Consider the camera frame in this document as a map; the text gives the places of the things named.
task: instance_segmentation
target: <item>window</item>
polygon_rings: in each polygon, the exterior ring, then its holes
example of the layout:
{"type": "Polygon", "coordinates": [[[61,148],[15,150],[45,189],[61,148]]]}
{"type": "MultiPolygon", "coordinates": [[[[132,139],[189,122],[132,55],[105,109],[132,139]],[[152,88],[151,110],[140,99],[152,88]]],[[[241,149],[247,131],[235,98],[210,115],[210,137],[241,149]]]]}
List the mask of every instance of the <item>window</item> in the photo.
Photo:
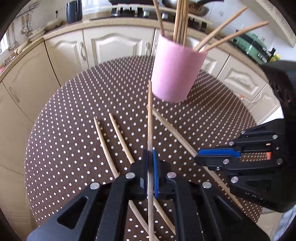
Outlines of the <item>window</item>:
{"type": "Polygon", "coordinates": [[[0,41],[0,54],[8,49],[7,35],[4,34],[2,40],[0,41]]]}

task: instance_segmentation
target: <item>metal screw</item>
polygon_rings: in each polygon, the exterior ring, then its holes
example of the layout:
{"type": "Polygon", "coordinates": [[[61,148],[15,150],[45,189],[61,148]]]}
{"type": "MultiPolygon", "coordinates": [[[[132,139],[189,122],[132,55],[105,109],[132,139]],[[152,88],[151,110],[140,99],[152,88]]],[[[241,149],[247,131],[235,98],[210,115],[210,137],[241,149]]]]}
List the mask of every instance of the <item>metal screw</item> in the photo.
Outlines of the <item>metal screw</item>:
{"type": "Polygon", "coordinates": [[[232,177],[231,182],[232,183],[237,183],[239,181],[238,177],[232,177]]]}
{"type": "Polygon", "coordinates": [[[89,186],[92,190],[96,190],[100,187],[99,183],[91,183],[89,186]]]}
{"type": "Polygon", "coordinates": [[[228,164],[228,163],[229,163],[229,159],[224,159],[224,160],[223,160],[223,164],[226,165],[226,164],[228,164]]]}
{"type": "Polygon", "coordinates": [[[279,158],[279,159],[276,160],[276,163],[277,163],[278,165],[282,165],[283,162],[284,162],[284,161],[283,161],[282,158],[279,158]]]}
{"type": "Polygon", "coordinates": [[[177,174],[175,172],[168,172],[167,173],[168,178],[175,178],[177,174]]]}
{"type": "Polygon", "coordinates": [[[212,187],[212,184],[210,182],[203,182],[202,183],[202,187],[203,188],[206,188],[206,189],[209,189],[212,187]]]}
{"type": "Polygon", "coordinates": [[[136,174],[134,174],[133,172],[128,172],[128,173],[126,174],[126,178],[127,178],[127,179],[133,179],[135,176],[136,176],[136,174]]]}

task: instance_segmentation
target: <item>pink chopstick holder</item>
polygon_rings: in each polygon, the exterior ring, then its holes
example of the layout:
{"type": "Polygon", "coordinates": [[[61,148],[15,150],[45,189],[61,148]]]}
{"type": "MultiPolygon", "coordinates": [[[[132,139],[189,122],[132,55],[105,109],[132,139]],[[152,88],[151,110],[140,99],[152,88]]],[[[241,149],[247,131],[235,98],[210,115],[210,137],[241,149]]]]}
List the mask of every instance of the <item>pink chopstick holder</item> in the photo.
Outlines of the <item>pink chopstick holder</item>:
{"type": "Polygon", "coordinates": [[[207,52],[195,52],[159,35],[151,76],[152,92],[168,102],[187,98],[207,52]]]}

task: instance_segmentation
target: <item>round table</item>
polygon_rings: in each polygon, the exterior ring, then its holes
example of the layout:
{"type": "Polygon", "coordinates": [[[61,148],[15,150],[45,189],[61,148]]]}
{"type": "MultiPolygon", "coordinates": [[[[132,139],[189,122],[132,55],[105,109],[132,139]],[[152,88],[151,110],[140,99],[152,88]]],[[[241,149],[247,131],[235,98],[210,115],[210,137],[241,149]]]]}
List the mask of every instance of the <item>round table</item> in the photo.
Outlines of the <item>round table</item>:
{"type": "MultiPolygon", "coordinates": [[[[130,163],[112,127],[109,112],[134,159],[141,160],[143,148],[147,146],[147,84],[153,61],[152,57],[128,57],[101,63],[75,76],[45,105],[31,132],[25,157],[26,189],[39,225],[90,183],[106,184],[114,180],[100,146],[94,116],[98,117],[121,174],[128,172],[130,163]]],[[[172,104],[155,97],[153,100],[153,106],[196,150],[227,145],[240,131],[256,125],[243,103],[203,71],[184,102],[172,104]]],[[[169,162],[174,172],[189,181],[215,183],[158,120],[154,119],[153,124],[153,145],[161,160],[169,162]]],[[[260,158],[264,158],[264,154],[248,154],[242,161],[260,158]]],[[[223,173],[217,173],[226,183],[223,173]]],[[[262,208],[241,198],[238,200],[244,207],[243,212],[256,222],[262,208]]],[[[160,204],[173,221],[172,202],[160,201],[160,204]]],[[[147,220],[147,202],[136,202],[136,206],[147,220]]],[[[155,231],[160,240],[175,240],[156,210],[155,231]]],[[[125,240],[147,240],[147,235],[129,208],[125,240]]]]}

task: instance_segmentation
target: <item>black kitchen appliance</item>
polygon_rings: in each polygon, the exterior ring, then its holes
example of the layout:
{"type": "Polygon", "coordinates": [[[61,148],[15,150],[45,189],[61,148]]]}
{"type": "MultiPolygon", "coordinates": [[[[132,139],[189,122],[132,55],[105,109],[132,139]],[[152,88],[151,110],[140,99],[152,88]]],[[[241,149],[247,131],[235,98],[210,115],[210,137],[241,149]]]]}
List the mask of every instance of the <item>black kitchen appliance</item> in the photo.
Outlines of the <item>black kitchen appliance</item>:
{"type": "Polygon", "coordinates": [[[67,3],[67,23],[73,23],[82,19],[82,2],[75,0],[67,3]]]}

